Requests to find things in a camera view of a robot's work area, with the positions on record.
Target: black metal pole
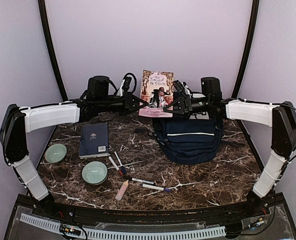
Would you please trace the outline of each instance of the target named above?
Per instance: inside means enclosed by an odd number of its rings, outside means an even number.
[[[248,35],[246,44],[244,46],[243,56],[240,64],[239,73],[237,76],[236,83],[234,85],[234,89],[232,92],[232,98],[235,99],[238,97],[242,80],[244,77],[244,73],[246,71],[250,50],[252,46],[253,36],[254,36],[254,30],[256,28],[256,22],[257,22],[257,16],[258,16],[258,10],[259,10],[259,0],[253,0],[252,2],[252,10],[251,10],[251,16],[250,16],[250,22],[249,22],[249,28],[248,28]]]
[[[41,17],[43,34],[44,34],[44,38],[46,40],[46,44],[47,44],[47,48],[48,48],[48,54],[49,54],[49,57],[50,57],[53,73],[54,73],[54,76],[56,78],[57,85],[58,85],[62,100],[67,101],[68,100],[67,92],[66,92],[66,90],[64,88],[64,85],[63,85],[63,81],[62,81],[62,77],[61,77],[61,74],[60,74],[57,58],[56,58],[56,55],[54,53],[54,48],[53,48],[53,44],[52,44],[51,33],[50,33],[50,28],[49,28],[49,22],[48,22],[48,17],[47,17],[46,5],[45,5],[44,0],[38,0],[38,3],[39,3],[39,12],[40,12],[40,17]]]

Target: reflective stripe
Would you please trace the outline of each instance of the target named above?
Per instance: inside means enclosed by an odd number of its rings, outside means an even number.
[[[185,133],[168,133],[167,136],[181,136],[181,135],[209,135],[214,136],[214,133],[206,132],[185,132]]]

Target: navy backpack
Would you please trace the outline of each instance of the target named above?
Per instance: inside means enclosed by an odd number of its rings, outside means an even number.
[[[152,123],[160,148],[174,163],[200,164],[218,152],[223,134],[221,118],[154,118]]]

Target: brown marble surface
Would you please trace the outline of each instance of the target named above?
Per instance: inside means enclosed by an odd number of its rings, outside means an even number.
[[[80,159],[78,156],[81,127],[113,117],[114,114],[105,114],[87,123],[57,127],[49,145],[66,145],[67,155],[59,164],[53,165],[43,158],[38,167],[56,202],[138,211],[220,206],[245,201],[247,192],[260,175],[258,164],[236,121],[225,121],[223,140],[240,144],[222,144],[210,162],[180,165],[170,162],[146,132],[134,133],[136,128],[152,130],[150,120],[140,119],[140,122],[135,113],[109,121],[109,150],[118,152],[130,176],[155,181],[158,186],[170,188],[172,192],[142,188],[140,183],[130,182],[122,200],[118,201],[115,196],[124,179],[112,167],[108,157]],[[109,169],[108,178],[102,185],[89,185],[82,179],[82,169],[91,161],[101,161]]]

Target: barcode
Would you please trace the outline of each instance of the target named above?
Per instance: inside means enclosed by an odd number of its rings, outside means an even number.
[[[98,147],[98,152],[105,152],[106,151],[106,146],[99,146]]]

